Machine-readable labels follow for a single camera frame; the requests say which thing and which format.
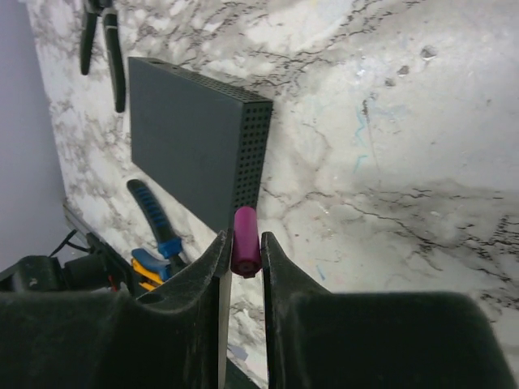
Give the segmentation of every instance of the pliers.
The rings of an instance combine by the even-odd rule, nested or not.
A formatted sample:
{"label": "pliers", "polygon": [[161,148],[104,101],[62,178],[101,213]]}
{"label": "pliers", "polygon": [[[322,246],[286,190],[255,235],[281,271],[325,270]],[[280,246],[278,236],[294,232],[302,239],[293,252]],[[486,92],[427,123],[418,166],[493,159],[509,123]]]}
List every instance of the pliers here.
{"label": "pliers", "polygon": [[130,180],[127,182],[127,188],[152,229],[159,253],[168,262],[154,258],[143,249],[133,250],[133,258],[144,269],[158,274],[161,281],[166,281],[186,267],[178,255],[182,251],[182,240],[174,233],[164,209],[144,182],[137,179]]}
{"label": "pliers", "polygon": [[87,75],[90,70],[90,58],[92,46],[96,35],[97,18],[101,17],[106,48],[108,50],[108,63],[114,91],[116,112],[124,112],[127,94],[126,80],[124,78],[124,66],[122,64],[121,46],[119,44],[117,11],[112,0],[84,0],[83,31],[79,47],[79,60],[81,62],[81,74]]}

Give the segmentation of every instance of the black cable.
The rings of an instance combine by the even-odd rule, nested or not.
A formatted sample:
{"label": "black cable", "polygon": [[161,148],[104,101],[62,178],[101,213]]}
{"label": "black cable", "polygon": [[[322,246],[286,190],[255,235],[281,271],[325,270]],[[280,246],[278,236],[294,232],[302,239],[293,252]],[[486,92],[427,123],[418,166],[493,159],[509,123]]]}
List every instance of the black cable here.
{"label": "black cable", "polygon": [[83,251],[84,253],[89,253],[90,252],[89,249],[86,249],[84,247],[75,245],[74,243],[71,243],[71,242],[67,242],[66,245],[69,246],[69,247],[72,247],[73,249],[76,249],[76,250],[79,250],[79,251]]}
{"label": "black cable", "polygon": [[56,247],[56,249],[50,253],[49,257],[52,257],[53,255],[55,255],[56,253],[58,253],[63,247],[65,246],[70,246],[70,247],[73,247],[75,248],[76,250],[80,250],[80,251],[84,251],[85,253],[88,253],[88,249],[85,249],[84,247],[81,247],[81,246],[77,246],[75,245],[74,243],[70,243],[69,241],[74,237],[74,235],[78,232],[77,229],[73,229],[72,231],[70,231],[67,236],[65,237],[65,239],[63,239],[63,241],[59,244],[58,247]]}

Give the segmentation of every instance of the gray box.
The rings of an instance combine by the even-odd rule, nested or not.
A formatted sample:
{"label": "gray box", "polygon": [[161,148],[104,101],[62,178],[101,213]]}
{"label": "gray box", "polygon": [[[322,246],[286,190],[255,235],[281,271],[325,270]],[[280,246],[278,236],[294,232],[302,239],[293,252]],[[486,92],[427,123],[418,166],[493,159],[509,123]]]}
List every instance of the gray box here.
{"label": "gray box", "polygon": [[257,204],[272,101],[154,58],[128,66],[131,159],[211,229],[227,229],[237,208]]}

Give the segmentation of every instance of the white marble surface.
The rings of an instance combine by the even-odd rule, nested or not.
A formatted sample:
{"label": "white marble surface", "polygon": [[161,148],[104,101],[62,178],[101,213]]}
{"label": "white marble surface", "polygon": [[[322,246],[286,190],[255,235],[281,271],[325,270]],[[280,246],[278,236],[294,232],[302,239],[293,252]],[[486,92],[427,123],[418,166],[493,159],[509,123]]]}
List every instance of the white marble surface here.
{"label": "white marble surface", "polygon": [[[517,1],[116,7],[126,56],[274,99],[259,226],[296,264],[334,292],[467,293],[519,374]],[[80,1],[35,0],[28,11],[70,205],[127,257],[153,248],[125,187],[140,177],[197,258],[215,233],[131,163],[101,34],[91,74],[79,72]],[[261,279],[233,282],[233,359],[265,385]]]}

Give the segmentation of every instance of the hanging pliers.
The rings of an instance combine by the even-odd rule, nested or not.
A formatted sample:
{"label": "hanging pliers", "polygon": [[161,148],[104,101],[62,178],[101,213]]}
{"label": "hanging pliers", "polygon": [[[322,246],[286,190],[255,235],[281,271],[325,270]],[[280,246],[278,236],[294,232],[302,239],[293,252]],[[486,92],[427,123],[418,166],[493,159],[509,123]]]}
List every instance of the hanging pliers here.
{"label": "hanging pliers", "polygon": [[84,0],[83,31],[79,47],[81,74],[87,75],[90,70],[92,46],[96,35],[97,18],[101,17],[105,35],[108,63],[114,91],[115,110],[124,111],[127,94],[124,66],[122,64],[121,46],[119,45],[117,11],[112,0]]}

